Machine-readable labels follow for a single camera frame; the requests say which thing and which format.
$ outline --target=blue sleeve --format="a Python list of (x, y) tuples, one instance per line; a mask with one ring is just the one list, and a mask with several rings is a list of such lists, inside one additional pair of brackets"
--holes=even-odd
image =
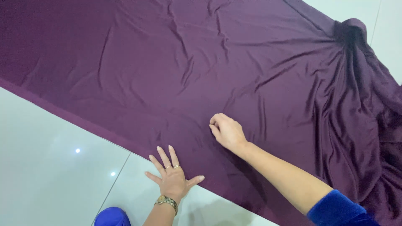
[(331, 191), (315, 204), (307, 217), (318, 226), (378, 225), (363, 207), (338, 190)]

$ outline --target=glossy floor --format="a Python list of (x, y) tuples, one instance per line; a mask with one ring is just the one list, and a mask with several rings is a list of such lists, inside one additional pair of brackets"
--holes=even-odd
[[(402, 19), (397, 0), (306, 0), (333, 19), (355, 17), (368, 42), (402, 83)], [(90, 226), (119, 206), (141, 225), (158, 187), (153, 165), (0, 88), (0, 225)], [(174, 225), (275, 225), (201, 187), (180, 204)]]

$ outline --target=hand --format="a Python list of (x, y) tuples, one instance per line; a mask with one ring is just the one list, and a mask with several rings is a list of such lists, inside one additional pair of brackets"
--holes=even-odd
[(225, 148), (239, 156), (239, 149), (247, 144), (242, 126), (223, 113), (215, 114), (209, 127), (216, 140)]
[(190, 188), (204, 180), (204, 176), (196, 176), (191, 180), (186, 180), (173, 147), (169, 145), (169, 153), (173, 166), (179, 166), (176, 169), (171, 165), (170, 160), (163, 149), (161, 147), (157, 147), (156, 149), (158, 150), (165, 167), (163, 167), (152, 155), (150, 155), (150, 160), (155, 165), (162, 178), (159, 178), (150, 172), (145, 172), (145, 175), (159, 185), (161, 195), (167, 196), (179, 204)]

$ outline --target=watch face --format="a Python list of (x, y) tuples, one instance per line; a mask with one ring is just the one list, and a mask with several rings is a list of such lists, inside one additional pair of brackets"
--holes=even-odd
[(165, 201), (165, 196), (164, 196), (164, 195), (161, 195), (161, 196), (158, 198), (158, 203), (161, 203), (161, 202), (163, 202), (163, 201)]

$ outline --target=person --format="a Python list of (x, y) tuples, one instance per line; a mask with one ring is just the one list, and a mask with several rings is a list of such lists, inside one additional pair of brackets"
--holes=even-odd
[[(215, 114), (209, 124), (215, 139), (223, 147), (254, 167), (297, 210), (316, 225), (379, 225), (363, 207), (353, 203), (339, 191), (304, 170), (248, 142), (241, 125), (232, 118), (223, 113)], [(168, 150), (171, 161), (163, 149), (157, 147), (163, 166), (150, 155), (150, 160), (159, 171), (161, 178), (150, 172), (145, 174), (159, 185), (161, 196), (144, 222), (144, 226), (171, 226), (182, 198), (191, 187), (204, 180), (204, 176), (197, 176), (187, 181), (174, 148), (169, 146)]]

